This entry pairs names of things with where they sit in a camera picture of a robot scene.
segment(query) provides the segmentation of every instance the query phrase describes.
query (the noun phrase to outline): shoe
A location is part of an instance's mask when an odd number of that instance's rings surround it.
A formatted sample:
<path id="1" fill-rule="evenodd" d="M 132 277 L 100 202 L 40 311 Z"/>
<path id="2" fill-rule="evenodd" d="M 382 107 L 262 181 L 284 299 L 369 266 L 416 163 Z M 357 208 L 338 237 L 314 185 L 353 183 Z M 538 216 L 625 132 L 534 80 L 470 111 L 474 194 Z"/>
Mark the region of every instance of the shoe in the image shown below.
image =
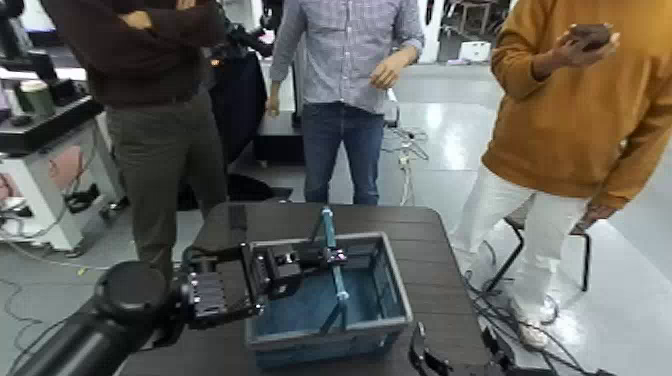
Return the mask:
<path id="1" fill-rule="evenodd" d="M 524 314 L 520 313 L 520 310 L 516 309 L 516 304 L 513 301 L 511 301 L 509 309 L 518 322 L 518 337 L 523 346 L 534 350 L 545 349 L 550 342 L 550 338 L 542 331 L 541 321 L 525 317 Z"/>
<path id="2" fill-rule="evenodd" d="M 550 296 L 546 296 L 544 300 L 544 308 L 541 309 L 539 320 L 542 325 L 552 325 L 560 314 L 560 307 L 558 302 L 553 300 Z"/>

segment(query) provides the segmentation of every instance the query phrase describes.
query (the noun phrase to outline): smartphone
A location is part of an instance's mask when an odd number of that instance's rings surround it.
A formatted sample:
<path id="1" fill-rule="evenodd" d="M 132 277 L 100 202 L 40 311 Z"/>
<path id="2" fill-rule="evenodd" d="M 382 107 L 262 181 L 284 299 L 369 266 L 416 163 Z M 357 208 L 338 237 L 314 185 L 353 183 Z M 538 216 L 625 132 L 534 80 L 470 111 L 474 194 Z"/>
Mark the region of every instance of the smartphone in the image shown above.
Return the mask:
<path id="1" fill-rule="evenodd" d="M 584 51 L 595 51 L 606 46 L 611 40 L 611 29 L 605 24 L 575 25 L 569 30 L 576 41 L 589 40 Z"/>

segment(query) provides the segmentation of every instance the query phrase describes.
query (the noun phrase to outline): plastic crate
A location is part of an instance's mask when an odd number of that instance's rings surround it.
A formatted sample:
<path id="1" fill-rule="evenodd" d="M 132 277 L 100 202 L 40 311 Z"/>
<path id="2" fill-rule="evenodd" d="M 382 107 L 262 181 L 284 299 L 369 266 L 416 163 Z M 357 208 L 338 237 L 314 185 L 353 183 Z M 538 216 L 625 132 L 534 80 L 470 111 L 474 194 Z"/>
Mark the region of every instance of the plastic crate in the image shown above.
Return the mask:
<path id="1" fill-rule="evenodd" d="M 304 277 L 292 297 L 268 302 L 262 316 L 245 322 L 246 344 L 261 368 L 362 354 L 382 354 L 413 322 L 404 284 L 384 233 L 336 237 L 348 255 L 341 266 L 346 301 L 345 328 L 339 317 L 328 331 L 321 330 L 337 304 L 330 271 Z M 253 243 L 263 248 L 307 240 Z"/>

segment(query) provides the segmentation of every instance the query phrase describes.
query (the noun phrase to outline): green cup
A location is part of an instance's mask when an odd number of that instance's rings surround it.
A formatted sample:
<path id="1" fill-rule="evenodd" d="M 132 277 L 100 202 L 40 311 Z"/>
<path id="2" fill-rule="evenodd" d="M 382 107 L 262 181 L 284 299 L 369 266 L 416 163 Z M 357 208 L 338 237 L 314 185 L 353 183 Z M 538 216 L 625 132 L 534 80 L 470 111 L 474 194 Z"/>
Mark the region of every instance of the green cup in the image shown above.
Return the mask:
<path id="1" fill-rule="evenodd" d="M 49 85 L 42 80 L 21 82 L 21 91 L 26 95 L 37 116 L 49 117 L 54 114 L 54 100 L 49 92 Z"/>

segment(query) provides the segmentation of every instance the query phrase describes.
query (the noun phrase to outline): person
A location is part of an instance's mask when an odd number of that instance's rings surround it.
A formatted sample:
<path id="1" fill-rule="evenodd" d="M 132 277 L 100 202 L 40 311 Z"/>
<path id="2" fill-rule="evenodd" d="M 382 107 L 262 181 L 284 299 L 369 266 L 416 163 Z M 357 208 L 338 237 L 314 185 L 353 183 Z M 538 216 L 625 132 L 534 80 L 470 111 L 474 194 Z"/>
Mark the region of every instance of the person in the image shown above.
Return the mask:
<path id="1" fill-rule="evenodd" d="M 286 1 L 270 72 L 271 116 L 278 114 L 280 84 L 304 33 L 307 68 L 299 79 L 305 93 L 306 201 L 329 201 L 329 181 L 343 142 L 354 203 L 377 205 L 383 100 L 424 46 L 417 1 Z M 390 55 L 394 43 L 399 49 Z"/>
<path id="2" fill-rule="evenodd" d="M 492 141 L 452 241 L 461 269 L 504 216 L 531 200 L 511 290 L 520 336 L 543 348 L 544 299 L 571 229 L 622 209 L 644 187 L 672 132 L 672 3 L 520 0 L 497 39 L 505 91 Z M 602 24 L 597 50 L 575 24 Z"/>
<path id="3" fill-rule="evenodd" d="M 225 38 L 226 19 L 214 0 L 41 1 L 105 105 L 138 256 L 170 279 L 181 177 L 203 215 L 227 197 L 200 49 Z"/>

